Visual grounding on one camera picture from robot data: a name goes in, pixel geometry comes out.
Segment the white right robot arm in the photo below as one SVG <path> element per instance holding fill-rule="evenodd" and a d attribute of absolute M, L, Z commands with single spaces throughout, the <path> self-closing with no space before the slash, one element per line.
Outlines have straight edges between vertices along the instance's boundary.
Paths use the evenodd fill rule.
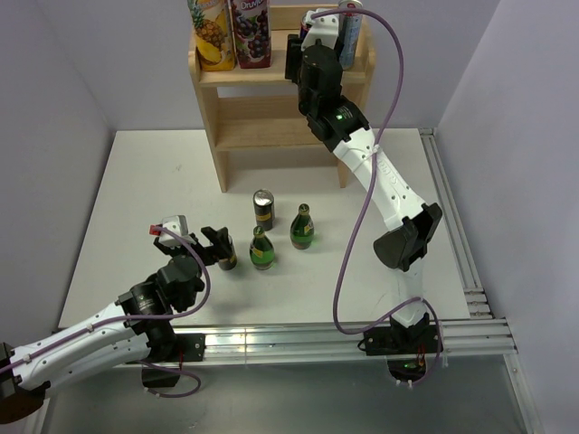
<path fill-rule="evenodd" d="M 358 106 L 342 93 L 342 67 L 322 41 L 304 47 L 288 37 L 285 77 L 298 87 L 298 109 L 312 134 L 357 178 L 380 212 L 386 232 L 373 243 L 380 262 L 396 273 L 400 308 L 389 317 L 392 342 L 409 353 L 423 339 L 433 316 L 423 298 L 422 259 L 441 221 L 437 203 L 427 203 L 404 181 L 375 141 Z"/>

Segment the black gold band can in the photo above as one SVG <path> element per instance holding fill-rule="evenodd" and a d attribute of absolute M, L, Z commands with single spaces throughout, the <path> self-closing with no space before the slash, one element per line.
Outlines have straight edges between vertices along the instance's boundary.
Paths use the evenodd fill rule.
<path fill-rule="evenodd" d="M 236 250 L 231 235 L 228 236 L 228 253 L 225 258 L 219 259 L 218 265 L 221 270 L 229 271 L 236 267 L 238 263 Z"/>

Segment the silver Red Bull can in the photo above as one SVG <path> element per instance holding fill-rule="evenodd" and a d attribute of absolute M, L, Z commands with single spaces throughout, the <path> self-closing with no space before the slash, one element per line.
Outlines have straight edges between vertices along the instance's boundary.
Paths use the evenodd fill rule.
<path fill-rule="evenodd" d="M 338 8 L 346 10 L 340 15 L 338 40 L 341 43 L 339 61 L 344 70 L 350 69 L 355 62 L 358 37 L 363 22 L 362 14 L 355 14 L 354 9 L 361 9 L 363 4 L 358 0 L 341 0 Z"/>

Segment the blue Red Bull can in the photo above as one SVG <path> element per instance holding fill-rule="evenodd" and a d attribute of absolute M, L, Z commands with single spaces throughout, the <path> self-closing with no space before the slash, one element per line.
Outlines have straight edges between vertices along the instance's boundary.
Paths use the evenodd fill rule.
<path fill-rule="evenodd" d="M 313 20 L 311 18 L 311 16 L 314 14 L 314 12 L 312 10 L 308 10 L 306 13 L 304 13 L 301 17 L 300 20 L 300 30 L 299 30 L 299 38 L 301 41 L 304 41 L 309 30 L 311 29 L 312 25 L 313 25 Z"/>

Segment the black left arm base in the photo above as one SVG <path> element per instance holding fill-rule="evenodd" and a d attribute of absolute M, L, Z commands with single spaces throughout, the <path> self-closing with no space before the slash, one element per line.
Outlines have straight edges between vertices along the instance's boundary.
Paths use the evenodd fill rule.
<path fill-rule="evenodd" d="M 141 382 L 147 392 L 163 398 L 181 398 L 196 393 L 201 387 L 200 378 L 185 368 L 186 363 L 204 360 L 206 334 L 177 334 L 175 339 L 161 349 L 152 350 L 141 364 Z M 189 392 L 172 392 L 182 378 L 194 381 Z"/>

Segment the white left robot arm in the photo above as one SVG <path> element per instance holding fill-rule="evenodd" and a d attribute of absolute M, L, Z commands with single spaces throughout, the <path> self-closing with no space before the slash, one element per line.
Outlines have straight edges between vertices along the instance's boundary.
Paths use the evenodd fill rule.
<path fill-rule="evenodd" d="M 209 296 L 208 267 L 230 260 L 226 228 L 202 229 L 207 247 L 179 221 L 152 226 L 155 246 L 167 264 L 88 319 L 32 344 L 1 345 L 1 421 L 19 420 L 40 409 L 61 388 L 123 363 L 160 369 L 177 351 L 171 325 L 198 311 Z"/>

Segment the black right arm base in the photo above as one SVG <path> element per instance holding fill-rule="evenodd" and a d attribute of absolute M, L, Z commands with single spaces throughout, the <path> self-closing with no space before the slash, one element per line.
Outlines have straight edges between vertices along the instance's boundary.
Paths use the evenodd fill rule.
<path fill-rule="evenodd" d="M 385 356 L 389 373 L 400 382 L 417 382 L 429 370 L 427 356 L 444 349 L 436 325 L 404 328 L 392 323 L 363 333 L 357 348 L 366 356 Z"/>

